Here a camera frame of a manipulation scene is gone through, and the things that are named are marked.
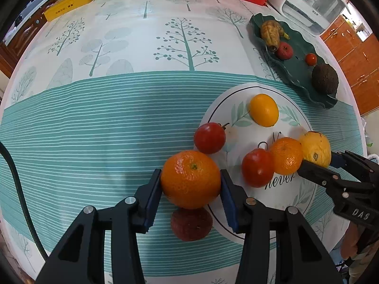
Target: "avocado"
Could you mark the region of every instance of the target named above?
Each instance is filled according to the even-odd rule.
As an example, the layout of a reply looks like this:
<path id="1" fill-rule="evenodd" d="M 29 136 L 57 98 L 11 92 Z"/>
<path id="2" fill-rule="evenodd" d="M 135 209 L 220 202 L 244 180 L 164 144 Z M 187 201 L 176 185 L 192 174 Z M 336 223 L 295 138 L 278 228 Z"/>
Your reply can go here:
<path id="1" fill-rule="evenodd" d="M 312 86 L 323 95 L 337 92 L 338 75 L 329 64 L 316 65 L 312 71 Z"/>

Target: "wooden cabinet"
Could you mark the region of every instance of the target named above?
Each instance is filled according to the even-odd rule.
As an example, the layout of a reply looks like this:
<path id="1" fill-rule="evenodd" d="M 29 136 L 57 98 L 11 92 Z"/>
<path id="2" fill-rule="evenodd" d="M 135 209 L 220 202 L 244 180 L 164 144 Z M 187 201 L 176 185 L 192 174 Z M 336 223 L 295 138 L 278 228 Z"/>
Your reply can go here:
<path id="1" fill-rule="evenodd" d="M 379 41 L 371 34 L 361 41 L 339 16 L 321 38 L 339 63 L 351 86 L 359 112 L 379 107 Z"/>
<path id="2" fill-rule="evenodd" d="M 16 54 L 18 60 L 26 50 L 32 39 L 47 22 L 44 12 L 58 0 L 48 0 L 26 21 L 21 29 L 14 35 L 8 48 Z"/>
<path id="3" fill-rule="evenodd" d="M 327 29 L 322 35 L 320 35 L 323 41 L 326 41 L 334 32 L 337 30 L 340 25 L 345 22 L 345 19 L 340 15 L 336 20 L 331 24 L 329 29 Z"/>
<path id="4" fill-rule="evenodd" d="M 379 106 L 379 70 L 362 79 L 351 90 L 361 115 L 376 109 Z"/>
<path id="5" fill-rule="evenodd" d="M 360 43 L 361 39 L 345 21 L 325 41 L 337 62 L 347 56 Z"/>
<path id="6" fill-rule="evenodd" d="M 350 86 L 357 84 L 378 69 L 379 42 L 375 35 L 371 34 L 357 48 L 340 60 L 339 64 Z"/>
<path id="7" fill-rule="evenodd" d="M 370 74 L 370 72 L 367 71 L 368 60 L 359 48 L 351 51 L 339 64 L 350 86 L 357 84 Z"/>
<path id="8" fill-rule="evenodd" d="M 43 4 L 17 31 L 8 45 L 0 43 L 0 70 L 11 77 L 16 64 L 20 60 L 32 39 L 46 23 L 44 11 L 58 0 L 48 0 Z"/>

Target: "yellow lemon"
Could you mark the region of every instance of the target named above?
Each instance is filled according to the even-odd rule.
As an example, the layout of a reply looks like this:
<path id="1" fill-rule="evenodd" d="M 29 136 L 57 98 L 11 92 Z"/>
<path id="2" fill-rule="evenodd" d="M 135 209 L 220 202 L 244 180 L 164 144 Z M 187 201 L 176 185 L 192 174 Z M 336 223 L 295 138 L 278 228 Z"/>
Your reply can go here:
<path id="1" fill-rule="evenodd" d="M 263 127 L 271 127 L 279 118 L 275 100 L 266 94 L 258 94 L 250 101 L 249 113 L 252 119 Z"/>
<path id="2" fill-rule="evenodd" d="M 332 160 L 330 143 L 325 135 L 308 131 L 299 138 L 304 159 L 327 168 Z"/>

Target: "tablecloth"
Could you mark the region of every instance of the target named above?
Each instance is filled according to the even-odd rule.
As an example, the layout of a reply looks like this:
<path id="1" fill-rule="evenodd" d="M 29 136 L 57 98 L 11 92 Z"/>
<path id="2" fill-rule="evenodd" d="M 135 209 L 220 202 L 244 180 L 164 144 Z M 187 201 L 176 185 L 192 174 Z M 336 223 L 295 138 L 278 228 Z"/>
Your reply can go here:
<path id="1" fill-rule="evenodd" d="M 0 106 L 0 139 L 15 159 L 47 250 L 82 207 L 114 205 L 147 182 L 170 155 L 192 148 L 193 132 L 212 101 L 241 83 L 280 89 L 316 131 L 327 135 L 333 150 L 366 154 L 351 90 L 327 47 L 302 31 L 339 74 L 341 101 L 326 111 L 283 84 L 250 41 L 248 21 L 259 12 L 283 20 L 268 7 L 242 0 L 94 0 L 41 29 Z M 12 252 L 35 278 L 43 260 L 2 159 L 0 171 L 2 228 Z M 328 250 L 348 224 L 331 208 L 318 188 L 306 215 Z M 154 226 L 138 236 L 146 280 L 232 283 L 241 245 L 215 229 L 203 240 L 183 244 L 169 228 L 173 209 L 163 198 Z M 111 283 L 109 236 L 106 250 Z"/>

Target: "yellow box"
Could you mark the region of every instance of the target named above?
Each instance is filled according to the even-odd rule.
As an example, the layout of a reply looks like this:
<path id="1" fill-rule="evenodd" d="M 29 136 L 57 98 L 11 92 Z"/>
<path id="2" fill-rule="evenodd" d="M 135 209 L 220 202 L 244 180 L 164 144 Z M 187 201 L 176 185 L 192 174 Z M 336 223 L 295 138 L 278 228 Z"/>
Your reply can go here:
<path id="1" fill-rule="evenodd" d="M 58 0 L 45 12 L 47 21 L 52 21 L 59 16 L 68 13 L 70 10 L 90 3 L 92 0 Z"/>

